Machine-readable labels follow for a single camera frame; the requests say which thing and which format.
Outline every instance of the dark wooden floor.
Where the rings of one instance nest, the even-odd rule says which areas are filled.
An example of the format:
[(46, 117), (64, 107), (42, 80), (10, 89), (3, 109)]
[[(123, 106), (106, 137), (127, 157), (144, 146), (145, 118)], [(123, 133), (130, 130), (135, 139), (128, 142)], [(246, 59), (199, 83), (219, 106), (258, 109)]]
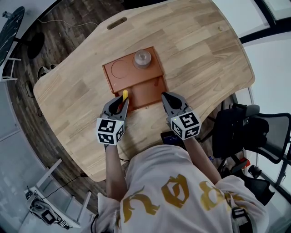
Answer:
[[(42, 21), (64, 20), (72, 25), (80, 25), (86, 22), (101, 23), (107, 18), (124, 10), (122, 0), (62, 0), (54, 7)], [(37, 71), (40, 66), (49, 67), (50, 64), (59, 64), (74, 49), (76, 49), (84, 39), (96, 28), (94, 24), (87, 24), (80, 27), (71, 27), (62, 22), (50, 22), (42, 24), (36, 21), (23, 39), (31, 39), (37, 32), (45, 35), (45, 44), (40, 54), (33, 60), (27, 57), (27, 47), (17, 46), (13, 57), (21, 58), (14, 67), (14, 77), (16, 82), (8, 82), (8, 89), (12, 100), (13, 108), (20, 125), (36, 152), (37, 156), (46, 167), (51, 167), (59, 158), (63, 162), (53, 172), (56, 180), (64, 185), (82, 173), (82, 170), (71, 159), (64, 150), (54, 133), (50, 129), (44, 116), (39, 116), (38, 104), (35, 98), (28, 97), (25, 82), (30, 81), (32, 85), (37, 82)], [(215, 110), (211, 116), (215, 117), (218, 111)], [(201, 130), (201, 137), (207, 134), (213, 127), (213, 123), (205, 120)], [(203, 148), (208, 155), (212, 155), (211, 138), (203, 143)], [(88, 208), (94, 213), (97, 212), (97, 193), (105, 194), (105, 181), (93, 182), (89, 178), (80, 177), (69, 183), (65, 189), (76, 197), (79, 202), (83, 202), (88, 190), (92, 191)]]

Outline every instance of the electrical cord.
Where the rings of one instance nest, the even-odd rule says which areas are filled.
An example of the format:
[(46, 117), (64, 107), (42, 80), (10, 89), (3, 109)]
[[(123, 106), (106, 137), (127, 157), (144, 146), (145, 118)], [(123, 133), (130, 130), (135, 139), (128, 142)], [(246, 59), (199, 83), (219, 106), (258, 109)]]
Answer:
[[(81, 177), (81, 176), (82, 176), (82, 175), (77, 176), (76, 178), (72, 179), (72, 180), (69, 181), (68, 183), (74, 181), (75, 179), (77, 179), (77, 178), (79, 178), (79, 177)], [(58, 191), (58, 190), (59, 190), (60, 188), (62, 188), (62, 187), (59, 187), (57, 190), (53, 191), (51, 194), (55, 193), (56, 191)]]
[(120, 158), (120, 160), (123, 161), (123, 162), (130, 162), (130, 160), (123, 159), (123, 158)]
[(64, 22), (65, 24), (67, 24), (67, 25), (70, 25), (71, 27), (80, 27), (80, 26), (83, 26), (83, 25), (86, 25), (86, 24), (95, 24), (96, 26), (98, 26), (98, 24), (96, 24), (96, 23), (93, 23), (93, 22), (88, 22), (88, 23), (84, 23), (84, 24), (81, 24), (81, 25), (72, 25), (72, 24), (69, 24), (69, 23), (67, 23), (67, 22), (65, 22), (65, 21), (63, 21), (63, 20), (50, 20), (50, 21), (47, 21), (47, 22), (43, 22), (43, 21), (41, 21), (41, 20), (39, 20), (39, 19), (37, 19), (39, 22), (41, 22), (42, 24), (46, 24), (46, 23), (49, 23), (49, 22), (54, 22), (54, 21), (61, 21), (61, 22)]
[(94, 217), (92, 223), (91, 223), (91, 227), (90, 227), (91, 233), (93, 233), (93, 229), (92, 229), (92, 227), (93, 227), (93, 224), (94, 224), (95, 220), (98, 218), (98, 216), (99, 216), (99, 214), (97, 213), (97, 214), (95, 215), (95, 217)]
[(31, 82), (30, 81), (26, 81), (25, 83), (24, 83), (24, 85), (25, 85), (25, 90), (26, 90), (26, 94), (27, 94), (27, 96), (29, 97), (29, 98), (32, 98), (32, 99), (34, 99), (35, 97), (34, 96), (30, 96), (29, 94), (28, 94), (28, 90), (27, 90), (27, 86), (28, 85), (26, 85), (28, 83), (28, 85), (30, 84), (31, 85)]

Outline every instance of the person's arm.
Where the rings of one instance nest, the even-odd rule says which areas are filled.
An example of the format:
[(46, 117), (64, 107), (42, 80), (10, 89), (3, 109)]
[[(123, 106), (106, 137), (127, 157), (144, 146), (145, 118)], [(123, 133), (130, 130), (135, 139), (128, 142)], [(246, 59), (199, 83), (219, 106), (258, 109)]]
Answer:
[(117, 146), (108, 145), (105, 153), (107, 197), (120, 202), (127, 192), (127, 185), (121, 168)]
[(213, 184), (216, 184), (221, 180), (221, 176), (212, 162), (209, 160), (204, 150), (198, 143), (198, 141), (191, 137), (184, 140), (184, 145), (190, 155), (192, 163), (211, 180)]

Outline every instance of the black device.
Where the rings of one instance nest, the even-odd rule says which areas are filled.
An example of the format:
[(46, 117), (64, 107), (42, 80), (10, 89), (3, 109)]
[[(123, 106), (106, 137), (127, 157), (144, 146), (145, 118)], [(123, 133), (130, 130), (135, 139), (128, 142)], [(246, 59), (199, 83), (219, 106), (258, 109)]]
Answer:
[(41, 219), (47, 225), (58, 224), (67, 230), (72, 228), (52, 209), (48, 203), (43, 201), (37, 192), (32, 192), (28, 189), (28, 193), (26, 193), (25, 196), (28, 200), (27, 206), (33, 216)]
[(174, 145), (186, 150), (183, 140), (180, 139), (173, 131), (161, 133), (161, 138), (165, 145)]

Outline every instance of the black cable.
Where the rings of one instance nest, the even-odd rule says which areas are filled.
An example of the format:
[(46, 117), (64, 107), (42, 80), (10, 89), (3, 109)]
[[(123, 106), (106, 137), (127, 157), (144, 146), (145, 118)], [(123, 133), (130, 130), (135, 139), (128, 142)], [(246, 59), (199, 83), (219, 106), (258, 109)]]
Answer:
[(28, 188), (28, 185), (27, 185), (27, 190), (28, 190), (28, 193), (29, 193), (30, 195), (33, 194), (33, 192)]
[(59, 187), (57, 190), (53, 191), (51, 194), (55, 193), (56, 191), (58, 191), (58, 190), (59, 190), (60, 188), (62, 188), (62, 187)]
[(120, 160), (123, 161), (123, 162), (130, 162), (130, 160), (123, 159), (123, 158), (120, 158)]
[(91, 227), (90, 227), (90, 229), (91, 229), (91, 233), (93, 233), (93, 230), (92, 230), (93, 223), (94, 223), (94, 221), (98, 218), (98, 216), (99, 216), (99, 214), (97, 213), (97, 214), (95, 215), (95, 217), (94, 217), (92, 223), (91, 223)]
[(30, 81), (26, 81), (26, 82), (24, 83), (25, 90), (26, 90), (26, 94), (27, 94), (27, 96), (28, 96), (29, 98), (32, 98), (32, 99), (34, 99), (34, 98), (35, 98), (35, 96), (30, 96), (30, 95), (28, 94), (28, 91), (27, 91), (27, 88), (26, 88), (26, 83), (27, 83), (27, 82), (31, 84), (31, 82), (30, 82)]
[(222, 169), (225, 167), (225, 162), (226, 162), (226, 158), (222, 160), (221, 164), (219, 165), (217, 171), (219, 172), (219, 174), (222, 174)]

